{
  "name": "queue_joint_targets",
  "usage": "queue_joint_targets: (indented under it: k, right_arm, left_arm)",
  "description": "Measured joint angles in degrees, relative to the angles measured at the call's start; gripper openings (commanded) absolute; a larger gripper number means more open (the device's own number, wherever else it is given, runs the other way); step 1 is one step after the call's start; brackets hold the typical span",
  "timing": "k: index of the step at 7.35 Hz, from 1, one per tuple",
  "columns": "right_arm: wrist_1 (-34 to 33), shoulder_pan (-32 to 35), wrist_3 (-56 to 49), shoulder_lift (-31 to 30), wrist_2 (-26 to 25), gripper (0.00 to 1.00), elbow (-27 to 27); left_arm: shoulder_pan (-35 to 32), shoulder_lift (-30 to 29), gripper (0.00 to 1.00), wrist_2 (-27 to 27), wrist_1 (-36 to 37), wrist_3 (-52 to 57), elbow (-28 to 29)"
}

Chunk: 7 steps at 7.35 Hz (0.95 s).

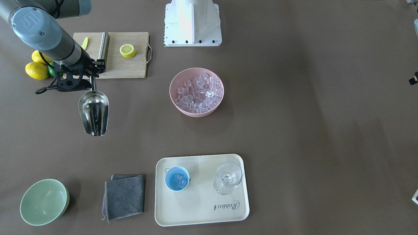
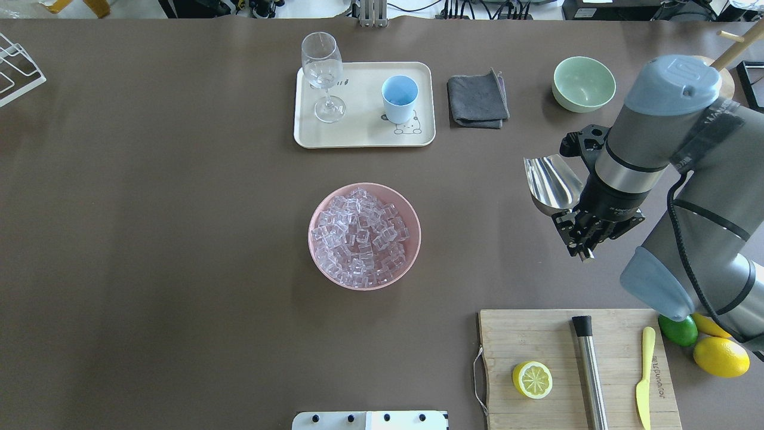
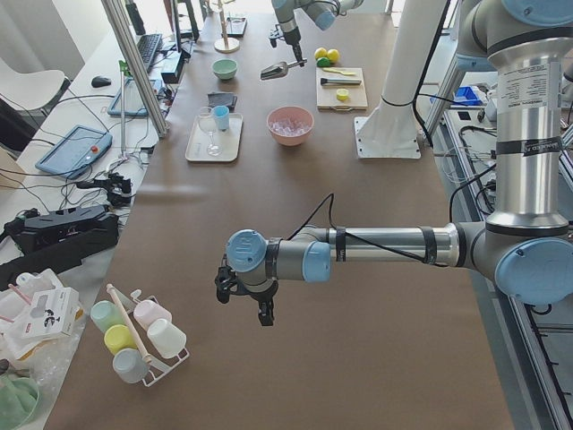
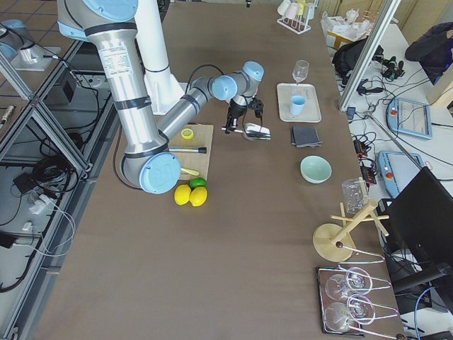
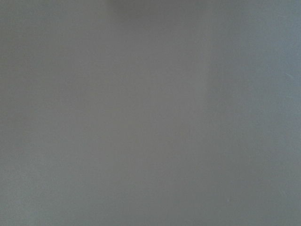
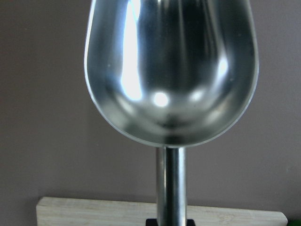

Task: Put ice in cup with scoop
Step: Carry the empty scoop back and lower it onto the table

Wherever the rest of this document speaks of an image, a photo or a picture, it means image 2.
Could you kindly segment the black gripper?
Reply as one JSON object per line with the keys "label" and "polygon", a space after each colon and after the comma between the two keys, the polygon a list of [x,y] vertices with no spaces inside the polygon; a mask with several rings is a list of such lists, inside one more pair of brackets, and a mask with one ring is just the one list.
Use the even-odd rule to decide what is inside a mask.
{"label": "black gripper", "polygon": [[639,206],[646,199],[646,193],[617,190],[596,173],[597,159],[608,154],[608,134],[609,127],[592,124],[576,133],[568,133],[561,141],[561,155],[581,157],[589,169],[589,178],[576,211],[553,213],[552,223],[571,257],[579,255],[582,239],[583,262],[594,258],[594,249],[599,243],[617,239],[643,221]]}

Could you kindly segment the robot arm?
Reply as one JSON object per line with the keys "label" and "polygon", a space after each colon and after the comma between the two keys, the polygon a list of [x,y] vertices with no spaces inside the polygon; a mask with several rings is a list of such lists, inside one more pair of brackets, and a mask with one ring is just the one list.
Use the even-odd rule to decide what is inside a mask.
{"label": "robot arm", "polygon": [[569,133],[560,152],[589,177],[552,220],[571,255],[640,222],[668,167],[666,213],[634,251],[620,285],[674,321],[709,316],[762,358],[762,266],[741,249],[762,224],[762,114],[724,98],[721,75],[685,55],[647,62],[611,127]]}

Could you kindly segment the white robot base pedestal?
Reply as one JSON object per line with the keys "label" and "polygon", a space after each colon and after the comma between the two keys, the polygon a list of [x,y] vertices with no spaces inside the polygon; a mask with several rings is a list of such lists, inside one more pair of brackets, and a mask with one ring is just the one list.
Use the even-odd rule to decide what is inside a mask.
{"label": "white robot base pedestal", "polygon": [[292,429],[448,429],[446,411],[304,411]]}

